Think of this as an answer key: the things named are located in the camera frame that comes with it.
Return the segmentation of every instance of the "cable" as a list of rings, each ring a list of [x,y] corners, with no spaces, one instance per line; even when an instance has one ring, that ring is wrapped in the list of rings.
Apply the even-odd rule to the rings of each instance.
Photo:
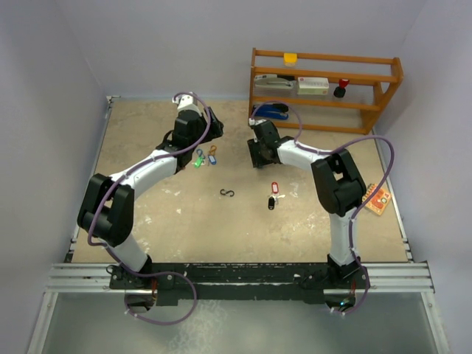
[[[259,110],[260,107],[262,107],[263,105],[271,104],[271,103],[282,103],[283,105],[286,105],[289,109],[291,109],[292,112],[295,113],[295,116],[298,120],[298,132],[297,132],[296,136],[294,137],[294,143],[295,143],[295,146],[297,146],[298,148],[300,148],[304,151],[307,151],[307,152],[310,152],[310,153],[317,153],[319,155],[333,155],[334,153],[338,153],[339,151],[347,148],[348,146],[351,146],[352,144],[355,144],[357,142],[362,142],[364,140],[370,140],[370,139],[382,140],[385,143],[387,143],[387,145],[389,146],[390,161],[389,161],[389,164],[388,164],[387,168],[385,169],[385,173],[383,174],[383,177],[382,177],[381,181],[378,183],[377,187],[372,191],[372,193],[370,193],[370,195],[366,198],[366,200],[354,211],[354,213],[351,215],[351,218],[349,220],[348,233],[349,233],[350,251],[351,251],[351,254],[354,257],[355,262],[357,263],[359,268],[362,269],[362,271],[364,273],[364,276],[366,278],[365,279],[366,287],[365,287],[364,293],[362,294],[362,297],[360,298],[360,300],[353,307],[351,307],[351,309],[349,311],[346,311],[346,312],[337,311],[337,312],[340,312],[340,313],[343,313],[343,314],[352,313],[352,312],[356,311],[358,308],[360,308],[362,306],[362,304],[364,303],[364,301],[367,297],[367,293],[368,293],[369,288],[370,288],[369,273],[367,272],[366,267],[364,267],[362,265],[361,261],[357,258],[357,255],[355,254],[354,241],[353,241],[353,224],[354,224],[355,218],[357,217],[357,214],[361,211],[362,208],[364,208],[366,206],[367,203],[369,203],[369,201],[374,197],[374,195],[377,194],[379,189],[382,187],[382,184],[385,183],[387,177],[389,176],[390,171],[392,170],[392,167],[393,167],[393,161],[395,160],[395,150],[393,148],[393,144],[384,136],[369,135],[369,136],[361,136],[357,139],[351,140],[350,142],[347,142],[346,144],[343,144],[340,147],[338,147],[338,148],[336,148],[335,150],[332,150],[332,151],[317,150],[317,149],[313,149],[313,148],[310,148],[310,147],[303,146],[303,145],[298,143],[298,138],[302,135],[302,129],[303,129],[302,118],[300,117],[298,112],[292,106],[290,106],[288,103],[285,103],[283,101],[276,101],[276,100],[261,103],[260,105],[258,105],[252,111],[252,114],[251,114],[250,118],[254,119],[254,117],[255,117],[255,115],[256,115],[256,113],[257,113],[257,111]]]
[[[152,273],[152,274],[141,274],[141,273],[138,273],[136,271],[133,271],[132,269],[130,269],[126,264],[124,264],[116,255],[115,253],[112,252],[112,250],[109,249],[108,247],[108,244],[107,243],[104,243],[104,242],[99,242],[99,243],[95,243],[92,241],[92,237],[93,237],[93,234],[94,234],[94,230],[95,230],[95,226],[97,225],[97,221],[98,221],[98,217],[100,215],[100,213],[102,212],[102,209],[103,207],[105,206],[105,203],[106,201],[111,197],[111,194],[113,193],[113,191],[115,191],[115,189],[121,184],[121,182],[123,182],[129,174],[133,173],[134,171],[156,161],[156,160],[159,160],[159,159],[164,159],[164,158],[167,158],[167,157],[173,157],[173,156],[177,156],[177,155],[180,155],[182,153],[186,153],[187,151],[189,150],[192,150],[193,148],[196,148],[198,146],[198,144],[200,144],[202,142],[203,139],[205,139],[205,136],[207,136],[208,132],[209,132],[209,127],[210,127],[210,124],[211,124],[211,115],[210,115],[210,112],[209,112],[209,109],[208,109],[208,106],[207,104],[200,98],[198,97],[196,94],[193,94],[191,92],[179,92],[177,94],[174,95],[173,99],[177,98],[177,96],[181,96],[182,94],[186,94],[186,95],[189,95],[189,96],[192,96],[193,98],[195,98],[197,101],[199,101],[199,103],[202,104],[202,106],[204,107],[205,109],[205,112],[206,112],[206,118],[208,119],[207,120],[207,123],[206,123],[206,127],[205,127],[205,131],[203,132],[203,134],[200,136],[200,138],[198,138],[198,140],[196,142],[194,142],[193,144],[191,144],[189,147],[186,147],[185,149],[182,149],[182,150],[179,150],[179,151],[175,151],[173,153],[166,153],[165,155],[160,155],[158,156],[157,158],[153,159],[153,158],[149,158],[149,159],[146,159],[138,164],[136,164],[135,166],[133,166],[132,168],[130,168],[126,173],[123,173],[122,176],[120,176],[111,186],[110,188],[107,190],[107,192],[105,193],[105,195],[103,196],[102,200],[100,201],[100,204],[98,205],[97,207],[97,211],[95,212],[94,214],[94,217],[91,221],[91,225],[90,225],[90,229],[88,230],[88,235],[87,235],[87,243],[90,245],[90,246],[103,246],[105,247],[105,249],[107,250],[107,252],[111,255],[111,257],[119,264],[121,264],[121,266],[130,274],[136,276],[136,277],[141,277],[141,278],[152,278],[152,277],[160,277],[162,275],[173,275],[175,277],[180,277],[182,278],[183,280],[185,280],[186,282],[189,283],[191,289],[192,289],[192,292],[193,292],[193,304],[192,304],[192,308],[190,308],[190,311],[185,315],[183,316],[182,318],[180,319],[177,319],[175,321],[170,321],[170,322],[162,322],[162,321],[157,321],[157,320],[153,320],[153,319],[148,319],[146,317],[143,317],[141,315],[138,315],[137,313],[134,313],[133,311],[131,311],[128,303],[126,302],[126,297],[125,297],[125,306],[126,308],[128,309],[128,312],[130,312],[133,316],[135,316],[136,318],[139,318],[143,321],[146,321],[146,322],[149,322],[149,323],[154,323],[155,325],[176,325],[177,323],[180,323],[182,321],[184,321],[185,319],[187,319],[191,314],[192,312],[195,310],[195,307],[197,306],[197,291],[195,289],[195,286],[192,284],[192,282],[184,275],[180,274],[180,273],[176,273],[174,271],[162,271],[162,272],[159,272],[159,273]]]

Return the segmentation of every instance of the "red object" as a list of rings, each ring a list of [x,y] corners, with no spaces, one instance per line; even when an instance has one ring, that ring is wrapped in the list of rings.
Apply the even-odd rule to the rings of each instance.
[[[277,182],[272,182],[272,194],[279,194],[279,185]]]
[[[348,79],[339,79],[339,82],[338,82],[339,87],[342,89],[344,89],[348,83],[349,83]]]

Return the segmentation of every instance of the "metal frame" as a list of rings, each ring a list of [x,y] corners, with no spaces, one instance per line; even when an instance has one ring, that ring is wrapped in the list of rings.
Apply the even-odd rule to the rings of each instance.
[[[105,116],[107,123],[103,129],[102,143],[105,137],[106,128],[108,126],[109,117],[113,108],[113,102],[119,100],[120,97],[109,97],[109,107]],[[382,168],[385,170],[386,163],[380,145],[375,141],[378,150],[379,159]],[[94,161],[91,171],[93,174],[100,149]],[[401,237],[405,244],[406,254],[409,262],[406,263],[365,263],[369,272],[371,288],[370,293],[420,293],[423,299],[423,305],[426,311],[428,322],[434,337],[434,341],[439,354],[450,353],[448,340],[442,325],[439,309],[434,298],[434,285],[429,271],[428,263],[414,263],[412,253],[409,248],[408,239],[406,237],[403,222],[401,220],[398,203],[392,187],[392,182],[388,177],[387,186],[392,194],[392,203],[398,218],[398,226],[400,228]],[[69,253],[73,253],[75,241],[77,239],[78,228],[75,230],[72,238]],[[46,284],[41,309],[36,322],[36,326],[31,338],[28,354],[42,353],[44,343],[46,341],[49,324],[55,310],[58,294],[76,293],[76,294],[92,294],[92,293],[111,293],[111,294],[150,294],[149,290],[112,290],[110,289],[111,275],[107,273],[105,263],[58,263],[52,266],[49,272],[49,279]],[[327,289],[324,294],[345,294],[347,290]]]

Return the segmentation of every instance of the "black hook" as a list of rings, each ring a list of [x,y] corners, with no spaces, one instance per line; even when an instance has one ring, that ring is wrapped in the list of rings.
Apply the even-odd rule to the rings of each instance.
[[[233,192],[232,190],[220,190],[220,194],[221,195],[229,195],[230,197],[235,196],[235,192]]]

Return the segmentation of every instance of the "red and black object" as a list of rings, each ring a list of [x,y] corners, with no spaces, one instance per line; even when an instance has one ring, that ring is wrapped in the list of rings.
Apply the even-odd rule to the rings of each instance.
[[[334,89],[334,97],[342,98],[346,94],[346,86],[349,84],[348,79],[339,79],[338,87]]]

